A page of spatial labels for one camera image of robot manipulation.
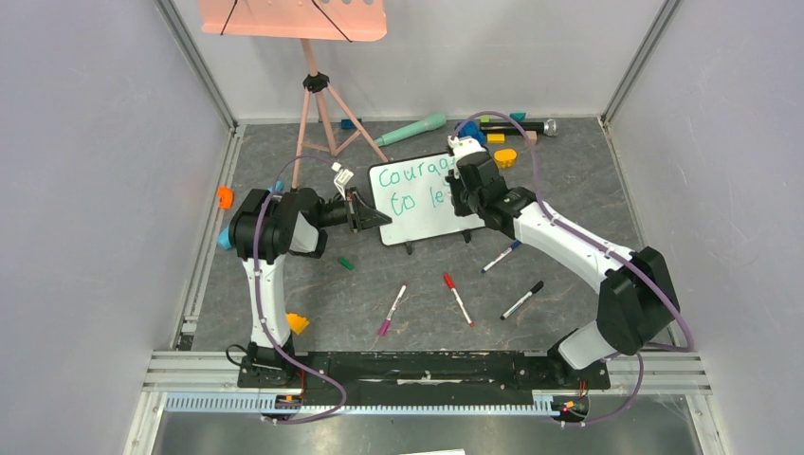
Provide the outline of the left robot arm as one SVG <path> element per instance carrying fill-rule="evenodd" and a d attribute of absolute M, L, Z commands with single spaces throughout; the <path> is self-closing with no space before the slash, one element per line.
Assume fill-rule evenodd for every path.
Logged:
<path fill-rule="evenodd" d="M 250 342 L 238 362 L 239 387 L 286 387 L 300 370 L 285 309 L 286 257 L 320 258 L 330 227 L 360 232 L 391 222 L 389 215 L 362 201 L 356 188 L 330 200 L 310 188 L 247 195 L 228 228 L 229 242 L 247 273 L 252 313 Z"/>

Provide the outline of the white whiteboard black frame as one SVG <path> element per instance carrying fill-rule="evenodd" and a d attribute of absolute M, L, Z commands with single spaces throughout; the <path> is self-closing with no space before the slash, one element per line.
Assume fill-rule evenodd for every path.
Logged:
<path fill-rule="evenodd" d="M 446 180 L 454 166 L 447 154 L 423 155 L 374 165 L 368 170 L 375 208 L 391 218 L 379 228 L 384 246 L 482 228 L 476 214 L 457 216 Z"/>

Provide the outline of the green marker cap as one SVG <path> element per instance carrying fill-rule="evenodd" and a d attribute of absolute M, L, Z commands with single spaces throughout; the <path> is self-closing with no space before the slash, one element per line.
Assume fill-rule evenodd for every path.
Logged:
<path fill-rule="evenodd" d="M 347 260 L 347 259 L 345 259 L 343 257 L 340 257 L 338 259 L 338 262 L 348 270 L 354 270 L 355 269 L 355 266 L 349 260 Z"/>

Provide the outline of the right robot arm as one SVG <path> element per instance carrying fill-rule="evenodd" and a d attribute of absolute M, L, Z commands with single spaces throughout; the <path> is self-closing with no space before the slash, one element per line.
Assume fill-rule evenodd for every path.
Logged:
<path fill-rule="evenodd" d="M 553 348 L 550 379 L 571 387 L 592 363 L 635 355 L 679 318 L 667 264 L 651 247 L 632 251 L 559 216 L 532 191 L 508 188 L 486 152 L 458 154 L 448 173 L 454 212 L 477 215 L 487 228 L 531 246 L 573 271 L 597 294 L 593 321 Z"/>

